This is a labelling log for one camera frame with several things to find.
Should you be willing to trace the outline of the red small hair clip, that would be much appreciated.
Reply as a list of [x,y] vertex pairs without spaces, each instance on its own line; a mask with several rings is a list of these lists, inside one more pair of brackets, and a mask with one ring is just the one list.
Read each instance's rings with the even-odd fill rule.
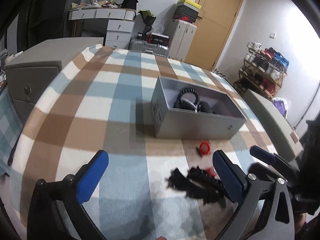
[[198,146],[197,151],[201,157],[211,154],[212,147],[210,142],[202,141]]

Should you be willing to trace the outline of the black hair claw clip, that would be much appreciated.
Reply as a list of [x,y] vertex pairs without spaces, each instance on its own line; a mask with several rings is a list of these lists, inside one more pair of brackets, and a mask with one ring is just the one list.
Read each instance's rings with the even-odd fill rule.
[[222,181],[215,179],[208,171],[198,166],[189,169],[187,176],[175,168],[170,172],[167,182],[168,188],[185,192],[188,198],[202,200],[203,205],[218,203],[222,209],[225,209],[226,198],[231,200]]

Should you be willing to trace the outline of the grey bed footboard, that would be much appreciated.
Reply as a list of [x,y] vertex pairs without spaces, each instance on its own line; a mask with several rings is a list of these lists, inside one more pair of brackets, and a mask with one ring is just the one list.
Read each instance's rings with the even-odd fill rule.
[[291,162],[302,153],[303,146],[297,134],[271,101],[252,90],[247,90],[243,99],[262,124],[281,157]]

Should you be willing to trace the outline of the shoe rack with shoes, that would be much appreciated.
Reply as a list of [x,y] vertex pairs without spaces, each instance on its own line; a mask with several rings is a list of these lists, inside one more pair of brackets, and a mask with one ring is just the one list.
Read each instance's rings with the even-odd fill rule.
[[264,49],[260,43],[249,42],[247,49],[233,86],[241,95],[251,89],[271,100],[281,89],[290,63],[280,52]]

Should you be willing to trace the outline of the grey cardboard box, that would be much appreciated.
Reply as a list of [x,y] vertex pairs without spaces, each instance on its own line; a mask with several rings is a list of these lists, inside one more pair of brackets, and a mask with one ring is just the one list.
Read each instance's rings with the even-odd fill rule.
[[168,77],[157,79],[151,113],[163,139],[231,139],[246,122],[226,93]]

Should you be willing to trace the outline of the plaid bed cover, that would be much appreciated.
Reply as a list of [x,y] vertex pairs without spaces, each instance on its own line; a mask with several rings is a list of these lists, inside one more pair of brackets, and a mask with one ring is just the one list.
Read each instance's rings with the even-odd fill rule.
[[249,148],[275,148],[257,117],[223,78],[208,70],[150,54],[94,46],[55,78],[33,109],[17,144],[10,176],[11,203],[27,223],[35,183],[60,181],[98,150],[109,165],[84,208],[107,239],[214,239],[233,214],[231,202],[202,204],[167,187],[178,168],[208,168],[197,141],[157,139],[150,101],[159,76],[226,93],[246,118],[229,140],[212,140],[247,171]]

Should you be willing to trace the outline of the grey bedside cabinet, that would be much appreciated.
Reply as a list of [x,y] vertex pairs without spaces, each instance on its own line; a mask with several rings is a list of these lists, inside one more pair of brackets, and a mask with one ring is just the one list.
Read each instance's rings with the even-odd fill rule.
[[68,37],[43,41],[4,67],[9,91],[23,122],[42,93],[63,68],[85,48],[102,44],[102,37]]

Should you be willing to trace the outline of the white upright suitcase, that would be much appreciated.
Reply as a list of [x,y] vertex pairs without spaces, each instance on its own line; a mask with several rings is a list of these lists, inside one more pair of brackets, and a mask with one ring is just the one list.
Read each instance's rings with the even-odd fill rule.
[[182,20],[172,20],[167,28],[169,36],[168,57],[178,61],[184,61],[193,41],[197,26]]

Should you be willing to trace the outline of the wooden door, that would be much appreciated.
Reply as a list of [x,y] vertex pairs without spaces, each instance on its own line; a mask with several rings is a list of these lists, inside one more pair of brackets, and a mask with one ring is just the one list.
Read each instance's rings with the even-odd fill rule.
[[201,6],[185,62],[213,70],[239,14],[242,0],[196,0]]

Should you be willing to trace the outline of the black red box on suitcase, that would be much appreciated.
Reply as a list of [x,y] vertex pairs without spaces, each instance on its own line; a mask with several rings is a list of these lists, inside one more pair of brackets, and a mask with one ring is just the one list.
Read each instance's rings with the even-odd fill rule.
[[150,33],[150,34],[138,33],[137,39],[146,41],[150,44],[157,44],[157,45],[166,46],[166,47],[169,46],[169,42],[170,42],[170,38],[167,35],[157,34],[157,33]]

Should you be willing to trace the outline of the black shoe box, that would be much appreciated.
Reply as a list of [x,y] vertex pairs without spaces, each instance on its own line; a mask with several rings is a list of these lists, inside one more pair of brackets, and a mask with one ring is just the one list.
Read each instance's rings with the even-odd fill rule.
[[194,23],[197,19],[198,14],[198,11],[183,5],[176,8],[172,18],[175,20],[182,20],[185,22]]

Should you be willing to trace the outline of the silver flat suitcase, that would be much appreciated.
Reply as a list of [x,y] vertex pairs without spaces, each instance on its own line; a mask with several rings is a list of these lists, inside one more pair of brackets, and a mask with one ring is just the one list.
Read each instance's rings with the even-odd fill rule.
[[159,44],[151,44],[143,40],[132,39],[129,43],[129,50],[140,53],[147,53],[162,57],[168,57],[169,48]]

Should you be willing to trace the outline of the yellow-lid shoe box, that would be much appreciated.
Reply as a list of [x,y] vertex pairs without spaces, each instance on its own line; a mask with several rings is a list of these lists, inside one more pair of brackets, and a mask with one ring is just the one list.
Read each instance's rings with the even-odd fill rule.
[[192,0],[178,0],[177,1],[177,6],[179,6],[179,5],[195,7],[198,10],[201,9],[201,6],[199,4],[193,2]]

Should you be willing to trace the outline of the white desk with drawers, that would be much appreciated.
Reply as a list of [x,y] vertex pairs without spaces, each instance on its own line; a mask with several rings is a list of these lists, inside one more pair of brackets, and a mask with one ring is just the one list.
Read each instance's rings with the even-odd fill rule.
[[123,8],[80,8],[69,12],[73,36],[102,37],[103,44],[127,49],[135,25],[136,11]]

